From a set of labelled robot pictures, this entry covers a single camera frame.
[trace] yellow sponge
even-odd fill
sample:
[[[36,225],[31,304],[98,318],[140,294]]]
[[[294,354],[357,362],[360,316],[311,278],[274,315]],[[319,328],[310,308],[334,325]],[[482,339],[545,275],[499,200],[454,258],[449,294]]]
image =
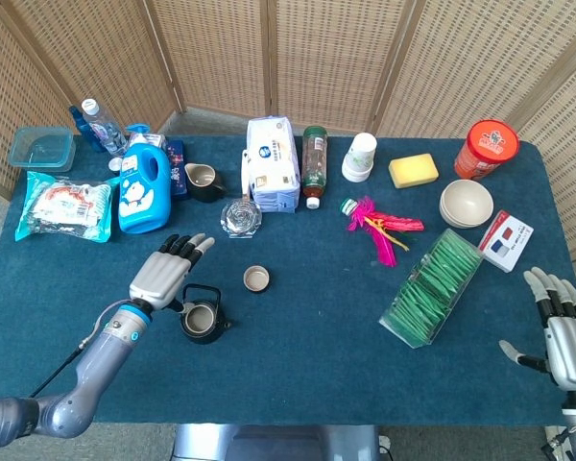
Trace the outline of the yellow sponge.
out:
[[[395,158],[391,160],[388,169],[397,189],[427,184],[440,176],[431,154]]]

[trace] orange lid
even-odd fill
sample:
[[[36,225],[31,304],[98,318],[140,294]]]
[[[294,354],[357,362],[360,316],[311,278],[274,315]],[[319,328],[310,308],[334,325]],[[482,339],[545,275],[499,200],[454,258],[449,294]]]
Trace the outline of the orange lid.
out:
[[[518,136],[499,120],[480,120],[469,130],[468,147],[487,163],[503,163],[518,152]]]

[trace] clear plastic box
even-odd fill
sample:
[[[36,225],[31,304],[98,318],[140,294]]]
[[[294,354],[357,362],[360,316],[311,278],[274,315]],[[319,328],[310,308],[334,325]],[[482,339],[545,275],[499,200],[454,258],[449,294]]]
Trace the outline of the clear plastic box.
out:
[[[412,349],[430,345],[482,259],[476,247],[445,230],[412,268],[379,323]]]
[[[70,170],[75,157],[73,133],[66,127],[24,127],[15,132],[9,164],[40,172]]]

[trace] blue tablecloth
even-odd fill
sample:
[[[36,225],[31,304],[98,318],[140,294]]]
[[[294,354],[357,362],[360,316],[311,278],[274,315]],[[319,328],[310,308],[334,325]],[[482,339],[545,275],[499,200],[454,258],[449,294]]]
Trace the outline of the blue tablecloth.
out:
[[[185,137],[189,161],[215,166],[239,194],[243,136]],[[108,157],[77,139],[69,176],[104,180]],[[506,338],[544,351],[540,319],[522,271],[539,265],[574,280],[552,194],[536,147],[482,180],[495,212],[503,208],[535,232],[510,274],[484,262],[434,344],[411,350],[377,323],[410,268],[447,225],[438,212],[456,179],[458,139],[379,139],[368,181],[341,176],[350,138],[329,139],[328,189],[318,210],[301,200],[295,214],[271,213],[253,239],[231,240],[220,211],[227,200],[175,203],[168,226],[145,235],[113,227],[106,244],[42,234],[18,243],[25,175],[15,189],[0,238],[0,397],[26,396],[77,346],[109,303],[128,296],[146,257],[173,232],[205,231],[216,245],[188,281],[218,286],[235,322],[207,346],[183,336],[178,316],[160,312],[101,400],[97,421],[238,424],[547,425],[561,420],[564,393],[546,376],[510,362]],[[440,178],[396,190],[391,158],[429,152]],[[371,237],[346,230],[346,197],[370,196],[377,209],[421,218],[425,232],[398,266],[376,261]],[[457,230],[477,244],[485,227]],[[261,295],[246,291],[252,264],[272,276]],[[45,393],[69,389],[67,369]]]

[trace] robotic arm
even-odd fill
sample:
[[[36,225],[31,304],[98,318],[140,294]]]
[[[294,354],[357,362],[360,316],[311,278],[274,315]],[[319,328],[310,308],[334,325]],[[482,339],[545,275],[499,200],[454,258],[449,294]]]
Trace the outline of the robotic arm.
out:
[[[0,447],[33,433],[61,438],[82,434],[100,397],[152,322],[152,313],[165,307],[180,311],[175,296],[181,283],[213,244],[213,238],[205,239],[203,233],[191,238],[175,234],[153,252],[131,283],[131,300],[121,303],[77,365],[72,391],[39,399],[0,399]],[[94,332],[83,340],[80,351]]]
[[[567,430],[542,447],[542,451],[549,460],[556,460],[554,448],[569,437],[573,459],[576,460],[576,289],[567,280],[546,275],[538,267],[525,272],[524,277],[536,298],[544,328],[547,359],[520,353],[507,341],[499,341],[499,346],[508,358],[549,374],[553,382],[567,392],[562,407]]]

